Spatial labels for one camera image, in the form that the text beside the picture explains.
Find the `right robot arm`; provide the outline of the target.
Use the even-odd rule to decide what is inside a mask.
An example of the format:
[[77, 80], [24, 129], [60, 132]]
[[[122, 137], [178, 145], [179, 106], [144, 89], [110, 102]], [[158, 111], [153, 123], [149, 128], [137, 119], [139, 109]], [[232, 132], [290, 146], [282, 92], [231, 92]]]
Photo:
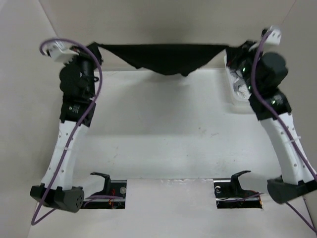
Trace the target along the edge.
[[280, 89], [288, 74], [286, 60], [275, 52], [257, 53], [254, 42], [228, 47], [226, 67], [236, 73], [250, 93], [249, 103], [276, 153], [281, 175], [268, 178], [267, 193], [278, 204], [317, 189], [317, 172], [306, 158], [297, 135], [291, 106]]

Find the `black tank top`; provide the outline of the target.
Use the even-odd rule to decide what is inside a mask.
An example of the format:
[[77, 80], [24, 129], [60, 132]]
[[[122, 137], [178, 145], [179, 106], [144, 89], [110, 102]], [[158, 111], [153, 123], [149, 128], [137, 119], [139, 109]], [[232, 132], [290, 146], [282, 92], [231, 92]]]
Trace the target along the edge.
[[136, 69], [145, 68], [162, 75], [191, 72], [205, 66], [222, 51], [232, 58], [243, 46], [212, 44], [136, 44], [111, 45], [93, 42], [90, 47], [100, 47], [119, 57]]

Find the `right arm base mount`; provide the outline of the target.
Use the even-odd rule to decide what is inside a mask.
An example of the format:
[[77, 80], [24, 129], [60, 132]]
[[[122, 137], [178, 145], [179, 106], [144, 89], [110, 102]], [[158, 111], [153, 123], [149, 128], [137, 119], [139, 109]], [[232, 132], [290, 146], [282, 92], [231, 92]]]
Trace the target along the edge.
[[230, 178], [213, 180], [217, 209], [262, 209], [261, 193], [244, 190], [238, 178], [251, 171], [244, 170], [233, 174]]

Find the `white plastic basket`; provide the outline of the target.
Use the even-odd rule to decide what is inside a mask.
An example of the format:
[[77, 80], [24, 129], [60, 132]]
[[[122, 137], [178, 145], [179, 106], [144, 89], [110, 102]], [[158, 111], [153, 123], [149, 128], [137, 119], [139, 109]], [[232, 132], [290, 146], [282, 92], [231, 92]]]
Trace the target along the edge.
[[231, 70], [226, 66], [227, 56], [224, 56], [223, 60], [225, 64], [232, 103], [236, 106], [243, 106], [245, 104], [248, 104], [250, 93], [245, 82], [235, 72], [235, 70]]

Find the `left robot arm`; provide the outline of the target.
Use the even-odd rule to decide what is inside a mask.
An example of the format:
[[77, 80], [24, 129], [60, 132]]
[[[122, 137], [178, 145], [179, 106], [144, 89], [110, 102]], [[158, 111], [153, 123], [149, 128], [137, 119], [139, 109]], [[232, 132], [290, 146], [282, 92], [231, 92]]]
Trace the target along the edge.
[[63, 92], [59, 116], [59, 132], [49, 167], [39, 185], [31, 187], [30, 195], [46, 207], [76, 213], [89, 196], [81, 186], [73, 185], [73, 171], [80, 144], [87, 133], [100, 89], [95, 87], [102, 56], [97, 43], [85, 47], [65, 48], [52, 43], [48, 55], [64, 64], [59, 73]]

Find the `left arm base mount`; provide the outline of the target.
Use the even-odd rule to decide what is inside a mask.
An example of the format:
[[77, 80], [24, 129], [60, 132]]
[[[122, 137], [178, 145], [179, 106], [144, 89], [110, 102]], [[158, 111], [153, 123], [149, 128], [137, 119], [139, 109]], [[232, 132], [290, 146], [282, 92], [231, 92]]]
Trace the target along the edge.
[[125, 209], [127, 180], [112, 180], [110, 175], [98, 172], [91, 175], [102, 178], [103, 188], [86, 198], [81, 209]]

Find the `white tank top in basket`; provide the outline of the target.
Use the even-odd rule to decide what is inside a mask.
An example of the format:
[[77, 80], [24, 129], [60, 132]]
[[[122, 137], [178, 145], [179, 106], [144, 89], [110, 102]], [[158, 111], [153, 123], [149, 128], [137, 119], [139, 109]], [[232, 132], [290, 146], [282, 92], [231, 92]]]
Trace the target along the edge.
[[235, 80], [233, 82], [234, 92], [239, 97], [242, 97], [244, 99], [248, 99], [250, 94], [249, 94], [247, 85], [241, 76], [241, 73], [239, 73], [237, 71], [231, 71], [231, 75], [235, 78]]

